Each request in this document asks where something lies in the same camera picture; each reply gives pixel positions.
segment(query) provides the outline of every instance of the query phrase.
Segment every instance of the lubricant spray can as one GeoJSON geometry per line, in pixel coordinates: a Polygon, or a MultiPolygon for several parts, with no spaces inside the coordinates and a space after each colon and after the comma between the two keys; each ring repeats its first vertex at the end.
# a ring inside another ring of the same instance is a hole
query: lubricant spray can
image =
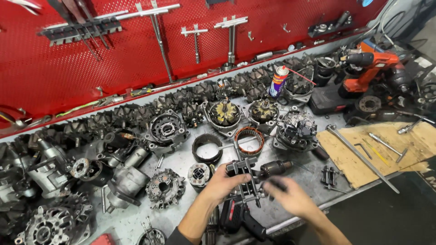
{"type": "Polygon", "coordinates": [[[273,99],[278,99],[280,96],[280,92],[285,85],[285,80],[288,77],[289,70],[285,66],[277,67],[274,72],[274,76],[272,77],[271,87],[269,88],[268,94],[273,99]]]}

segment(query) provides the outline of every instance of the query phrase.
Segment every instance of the cardboard sheet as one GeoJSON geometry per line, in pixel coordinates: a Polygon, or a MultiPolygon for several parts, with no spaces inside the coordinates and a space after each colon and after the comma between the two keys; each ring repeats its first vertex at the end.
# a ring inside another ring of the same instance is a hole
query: cardboard sheet
{"type": "MultiPolygon", "coordinates": [[[[420,163],[436,154],[436,129],[426,123],[420,122],[415,128],[406,134],[398,134],[397,130],[406,126],[406,122],[384,122],[372,125],[358,126],[354,128],[340,129],[339,132],[351,143],[361,143],[372,156],[369,159],[360,146],[355,146],[383,175],[396,171],[410,171],[422,169],[420,163]],[[399,152],[408,148],[403,159],[396,163],[399,155],[389,148],[372,139],[368,133],[380,137],[399,152]],[[383,156],[387,166],[362,140],[365,139],[383,156]]],[[[353,188],[357,188],[378,179],[375,175],[350,149],[347,148],[335,135],[328,131],[317,134],[322,147],[328,152],[335,165],[345,174],[353,188]]]]}

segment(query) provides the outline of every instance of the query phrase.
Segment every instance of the pliers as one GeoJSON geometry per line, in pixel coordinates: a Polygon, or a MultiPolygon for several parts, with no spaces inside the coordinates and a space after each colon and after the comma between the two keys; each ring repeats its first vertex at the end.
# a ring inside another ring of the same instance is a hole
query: pliers
{"type": "Polygon", "coordinates": [[[31,12],[34,15],[39,15],[38,12],[36,12],[34,9],[41,9],[41,5],[31,2],[31,0],[7,0],[11,3],[19,4],[23,8],[25,8],[27,11],[31,12]]]}

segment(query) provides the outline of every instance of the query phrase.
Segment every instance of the orange cordless drill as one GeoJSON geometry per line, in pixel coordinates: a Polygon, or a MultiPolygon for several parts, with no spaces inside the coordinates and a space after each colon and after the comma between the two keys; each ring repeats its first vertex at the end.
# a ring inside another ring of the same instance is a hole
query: orange cordless drill
{"type": "Polygon", "coordinates": [[[338,93],[344,99],[358,98],[368,90],[371,81],[378,80],[380,71],[386,71],[401,64],[397,55],[387,52],[349,54],[341,57],[341,60],[366,69],[359,79],[347,79],[343,82],[338,93]]]}

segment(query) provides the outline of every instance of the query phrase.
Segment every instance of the metal workbench surface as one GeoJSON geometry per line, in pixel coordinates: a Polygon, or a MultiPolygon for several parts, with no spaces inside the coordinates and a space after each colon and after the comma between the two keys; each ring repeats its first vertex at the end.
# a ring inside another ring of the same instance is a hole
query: metal workbench surface
{"type": "MultiPolygon", "coordinates": [[[[232,102],[243,106],[248,104],[244,99],[245,98],[237,98],[233,99],[232,102]]],[[[308,107],[304,108],[304,110],[307,110],[308,113],[312,114],[308,107]]],[[[328,124],[336,124],[338,128],[345,127],[345,121],[342,118],[342,114],[329,115],[327,118],[324,116],[314,116],[315,123],[318,125],[318,131],[325,130],[325,127],[328,124]]],[[[243,119],[239,125],[239,128],[247,125],[248,121],[243,119]]],[[[213,133],[222,140],[224,145],[232,143],[231,138],[225,138],[206,122],[199,125],[199,127],[196,129],[189,130],[191,132],[191,136],[186,142],[178,147],[175,153],[165,156],[161,170],[164,168],[170,168],[180,176],[186,178],[189,167],[196,163],[191,153],[192,143],[197,136],[203,133],[213,133]]],[[[329,203],[334,203],[335,200],[346,199],[348,196],[352,196],[375,185],[375,183],[368,184],[367,187],[361,187],[359,190],[348,195],[333,190],[327,190],[324,188],[324,185],[320,183],[322,177],[321,170],[326,164],[336,168],[331,160],[321,161],[317,159],[311,152],[287,153],[285,151],[280,151],[272,148],[272,141],[272,136],[267,136],[265,138],[265,146],[258,157],[256,166],[253,169],[260,170],[260,165],[273,160],[291,160],[298,164],[304,165],[313,173],[294,165],[294,167],[288,170],[285,175],[293,178],[299,185],[301,185],[301,187],[312,197],[313,201],[318,206],[324,205],[323,208],[327,208],[327,206],[330,206],[329,203]]],[[[253,149],[257,149],[259,146],[257,141],[251,141],[243,144],[242,147],[249,149],[250,144],[252,145],[251,147],[253,149]]],[[[237,160],[237,155],[233,147],[226,148],[223,151],[223,156],[218,165],[228,163],[232,160],[237,160]]],[[[201,146],[198,150],[198,154],[206,158],[215,155],[216,152],[216,146],[213,144],[201,146]]],[[[140,169],[147,175],[152,176],[157,162],[158,158],[153,155],[151,158],[146,160],[142,166],[140,166],[140,169]]],[[[146,222],[146,216],[150,216],[150,220],[154,228],[162,230],[166,236],[169,236],[174,228],[179,224],[197,196],[197,193],[187,180],[185,180],[184,184],[186,191],[180,198],[179,204],[177,205],[171,205],[167,209],[163,210],[152,210],[150,209],[150,200],[147,196],[145,196],[141,198],[142,204],[140,207],[130,205],[126,210],[116,209],[111,214],[102,213],[101,192],[100,188],[96,188],[95,194],[92,197],[92,203],[94,205],[94,209],[96,210],[96,224],[94,225],[93,235],[86,242],[91,242],[102,233],[111,233],[116,240],[117,245],[136,244],[139,237],[144,232],[141,222],[146,222]]],[[[337,177],[336,188],[347,192],[352,191],[349,183],[343,175],[337,177]]],[[[270,202],[268,198],[264,198],[260,201],[260,203],[262,208],[257,208],[255,202],[249,202],[248,205],[251,209],[251,215],[264,227],[270,228],[268,233],[272,233],[280,228],[283,228],[284,226],[298,221],[297,218],[286,212],[280,206],[280,204],[275,201],[270,202]]],[[[241,228],[239,233],[235,235],[220,235],[217,240],[217,244],[226,245],[237,242],[240,242],[240,244],[246,244],[250,241],[247,239],[249,237],[249,234],[243,228],[241,228]]]]}

